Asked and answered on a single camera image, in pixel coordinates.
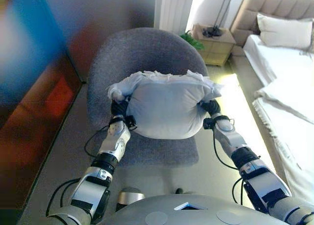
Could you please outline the dark right robot hand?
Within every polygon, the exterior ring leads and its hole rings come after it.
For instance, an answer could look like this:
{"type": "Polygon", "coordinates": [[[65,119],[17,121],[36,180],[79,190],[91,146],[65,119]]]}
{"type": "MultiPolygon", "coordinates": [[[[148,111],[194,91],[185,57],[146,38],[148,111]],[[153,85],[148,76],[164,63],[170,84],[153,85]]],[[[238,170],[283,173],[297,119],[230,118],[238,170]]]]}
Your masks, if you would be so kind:
{"type": "Polygon", "coordinates": [[[200,106],[208,112],[210,116],[221,113],[220,106],[216,100],[210,100],[208,103],[202,102],[200,106]]]}

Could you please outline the dark left robot hand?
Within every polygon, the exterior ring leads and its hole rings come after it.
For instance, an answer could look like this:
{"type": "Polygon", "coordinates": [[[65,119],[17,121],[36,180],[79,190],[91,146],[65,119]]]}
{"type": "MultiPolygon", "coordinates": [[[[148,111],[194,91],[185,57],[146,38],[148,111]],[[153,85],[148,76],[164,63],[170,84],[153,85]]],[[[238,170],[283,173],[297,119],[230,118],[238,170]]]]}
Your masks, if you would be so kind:
{"type": "Polygon", "coordinates": [[[126,116],[127,115],[127,108],[128,108],[128,101],[121,101],[116,102],[115,100],[112,100],[110,111],[112,116],[126,116]]]}

